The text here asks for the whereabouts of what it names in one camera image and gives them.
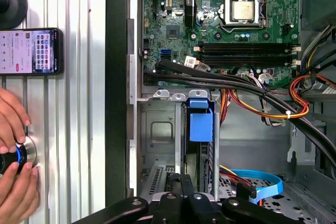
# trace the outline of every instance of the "finger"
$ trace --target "finger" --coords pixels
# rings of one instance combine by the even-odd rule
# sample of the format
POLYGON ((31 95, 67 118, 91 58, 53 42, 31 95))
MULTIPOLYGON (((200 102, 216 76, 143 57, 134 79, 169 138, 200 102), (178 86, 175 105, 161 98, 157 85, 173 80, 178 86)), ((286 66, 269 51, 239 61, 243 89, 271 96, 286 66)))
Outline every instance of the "finger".
POLYGON ((39 196, 38 192, 35 194, 35 198, 33 199, 33 202, 31 202, 30 207, 27 209, 27 211, 21 216, 19 221, 24 221, 25 219, 28 219, 29 216, 31 216, 37 209, 39 202, 39 196))
POLYGON ((32 165, 30 162, 24 165, 19 178, 14 184, 13 190, 0 207, 0 216, 9 217, 23 200, 28 189, 32 165))
POLYGON ((0 206, 7 197, 9 191, 12 188, 14 178, 19 168, 19 163, 12 163, 9 168, 5 171, 4 176, 0 179, 0 206))
POLYGON ((0 139, 5 143, 9 152, 11 153, 16 152, 16 145, 12 128, 1 113, 0 113, 0 139))
POLYGON ((23 144, 25 142, 26 136, 20 118, 13 110, 13 108, 9 106, 7 103, 5 103, 4 100, 2 100, 1 98, 0 98, 0 113, 6 118, 7 122, 11 126, 16 140, 19 143, 23 144))
POLYGON ((35 198, 37 193, 37 177, 38 177, 38 170, 34 168, 32 170, 32 174, 30 175, 29 186, 27 192, 21 201, 20 205, 15 209, 15 212, 11 215, 11 218, 14 220, 19 219, 30 207, 32 201, 35 198))
POLYGON ((6 154, 7 152, 7 146, 5 145, 4 141, 0 140, 0 154, 6 154))
POLYGON ((30 125, 29 116, 27 115, 25 108, 21 105, 15 96, 13 96, 7 90, 0 89, 0 97, 15 110, 16 114, 19 116, 21 122, 25 126, 30 125))

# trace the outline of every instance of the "blue plastic latch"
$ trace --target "blue plastic latch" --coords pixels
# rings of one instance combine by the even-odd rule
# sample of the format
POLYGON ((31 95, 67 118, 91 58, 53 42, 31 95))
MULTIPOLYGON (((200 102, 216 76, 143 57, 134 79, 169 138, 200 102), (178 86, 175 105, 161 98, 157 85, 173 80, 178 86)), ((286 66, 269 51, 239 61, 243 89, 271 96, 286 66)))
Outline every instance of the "blue plastic latch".
POLYGON ((190 99, 190 108, 192 109, 207 109, 209 108, 207 99, 190 99))
POLYGON ((191 142, 212 142, 213 139, 213 113, 190 114, 190 141, 191 142))

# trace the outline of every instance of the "blue light ring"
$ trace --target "blue light ring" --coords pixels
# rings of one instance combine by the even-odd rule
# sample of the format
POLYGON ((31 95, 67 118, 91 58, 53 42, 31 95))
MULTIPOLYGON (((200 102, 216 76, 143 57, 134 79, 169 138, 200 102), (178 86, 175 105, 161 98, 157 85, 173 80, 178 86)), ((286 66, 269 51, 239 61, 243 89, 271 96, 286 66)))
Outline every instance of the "blue light ring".
POLYGON ((281 178, 275 176, 273 174, 260 172, 257 170, 232 170, 239 177, 247 177, 247 178, 256 178, 260 180, 266 180, 274 183, 272 186, 268 187, 259 187, 257 188, 257 197, 255 199, 249 198, 249 201, 257 204, 261 199, 265 199, 268 197, 272 197, 283 192, 283 183, 281 178))
POLYGON ((17 154, 17 162, 20 163, 21 162, 21 152, 19 147, 16 147, 16 154, 17 154))

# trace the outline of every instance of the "cable tie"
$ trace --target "cable tie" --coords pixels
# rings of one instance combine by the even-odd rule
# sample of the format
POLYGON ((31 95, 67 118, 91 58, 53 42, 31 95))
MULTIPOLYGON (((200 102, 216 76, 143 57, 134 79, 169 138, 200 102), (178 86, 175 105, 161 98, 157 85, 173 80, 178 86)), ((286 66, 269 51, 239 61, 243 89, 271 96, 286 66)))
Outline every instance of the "cable tie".
POLYGON ((292 113, 292 112, 289 111, 289 110, 286 111, 287 119, 290 119, 290 115, 291 115, 291 113, 292 113))

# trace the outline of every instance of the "metal ribbed panel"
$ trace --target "metal ribbed panel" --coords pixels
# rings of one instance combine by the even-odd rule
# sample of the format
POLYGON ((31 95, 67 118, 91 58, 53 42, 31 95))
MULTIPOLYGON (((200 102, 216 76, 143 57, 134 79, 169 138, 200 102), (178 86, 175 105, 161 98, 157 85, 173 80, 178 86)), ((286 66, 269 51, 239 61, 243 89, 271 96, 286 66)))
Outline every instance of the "metal ribbed panel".
POLYGON ((25 105, 38 152, 40 206, 26 223, 71 223, 105 207, 105 0, 28 3, 19 28, 60 28, 65 73, 0 79, 25 105))

